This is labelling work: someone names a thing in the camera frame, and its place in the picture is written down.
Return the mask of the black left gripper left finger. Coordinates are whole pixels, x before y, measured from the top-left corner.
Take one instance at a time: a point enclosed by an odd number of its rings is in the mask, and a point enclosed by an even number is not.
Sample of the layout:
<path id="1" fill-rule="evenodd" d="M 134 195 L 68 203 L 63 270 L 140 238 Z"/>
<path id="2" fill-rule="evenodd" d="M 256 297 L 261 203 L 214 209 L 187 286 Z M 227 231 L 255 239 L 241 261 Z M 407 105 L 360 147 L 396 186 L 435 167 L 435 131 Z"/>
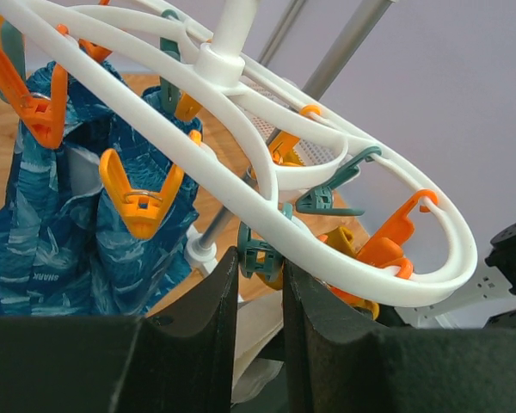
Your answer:
<path id="1" fill-rule="evenodd" d="M 0 317 L 0 412 L 226 412 L 238 257 L 152 317 Z"/>

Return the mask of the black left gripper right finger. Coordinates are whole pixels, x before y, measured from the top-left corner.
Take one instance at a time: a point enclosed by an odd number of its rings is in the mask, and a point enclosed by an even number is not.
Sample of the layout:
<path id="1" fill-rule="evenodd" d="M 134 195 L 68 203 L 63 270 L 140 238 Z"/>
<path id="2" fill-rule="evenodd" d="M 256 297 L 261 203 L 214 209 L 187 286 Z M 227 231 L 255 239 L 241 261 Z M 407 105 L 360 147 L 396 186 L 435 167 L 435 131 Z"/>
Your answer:
<path id="1" fill-rule="evenodd" d="M 284 268 L 292 412 L 516 412 L 516 330 L 386 327 Z"/>

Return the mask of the white round clip hanger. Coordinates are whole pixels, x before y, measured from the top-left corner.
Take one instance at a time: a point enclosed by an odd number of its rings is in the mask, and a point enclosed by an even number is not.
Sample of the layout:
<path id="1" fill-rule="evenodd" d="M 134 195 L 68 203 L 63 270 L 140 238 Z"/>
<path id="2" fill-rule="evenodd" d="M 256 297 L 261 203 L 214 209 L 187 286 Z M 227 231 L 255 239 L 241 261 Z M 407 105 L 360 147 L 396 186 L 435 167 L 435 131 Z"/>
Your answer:
<path id="1" fill-rule="evenodd" d="M 0 1 L 0 15 L 278 252 L 316 278 L 379 303 L 421 307 L 446 299 L 472 277 L 478 257 L 476 242 L 445 194 L 429 201 L 427 207 L 445 232 L 447 260 L 431 273 L 412 274 L 406 280 L 391 269 L 375 268 L 331 249 L 285 218 L 278 209 L 280 192 L 324 182 L 347 156 L 374 145 L 375 139 L 328 108 L 322 108 L 314 120 L 299 115 L 298 110 L 312 103 L 312 98 L 243 54 L 258 2 L 226 2 L 215 30 L 184 13 L 166 19 L 163 11 L 168 7 L 164 1 L 141 1 L 136 9 Z M 59 24 L 69 28 L 71 37 L 57 32 Z M 154 108 L 81 51 L 74 38 L 118 52 L 187 92 L 231 132 L 252 163 L 258 189 L 191 144 Z M 244 77 L 272 92 L 290 109 L 250 89 L 243 83 Z M 301 139 L 327 146 L 335 158 L 310 167 L 276 165 L 242 109 Z"/>

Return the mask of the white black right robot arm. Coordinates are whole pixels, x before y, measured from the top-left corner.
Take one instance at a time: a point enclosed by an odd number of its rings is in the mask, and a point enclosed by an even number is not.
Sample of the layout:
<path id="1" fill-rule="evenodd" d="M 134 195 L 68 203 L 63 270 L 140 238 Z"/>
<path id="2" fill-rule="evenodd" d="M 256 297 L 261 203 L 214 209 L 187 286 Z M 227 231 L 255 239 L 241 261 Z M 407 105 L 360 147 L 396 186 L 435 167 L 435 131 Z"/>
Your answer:
<path id="1" fill-rule="evenodd" d="M 477 329 L 504 313 L 516 324 L 516 223 L 495 235 L 490 246 L 474 275 L 448 299 L 396 308 L 396 316 L 415 328 Z"/>

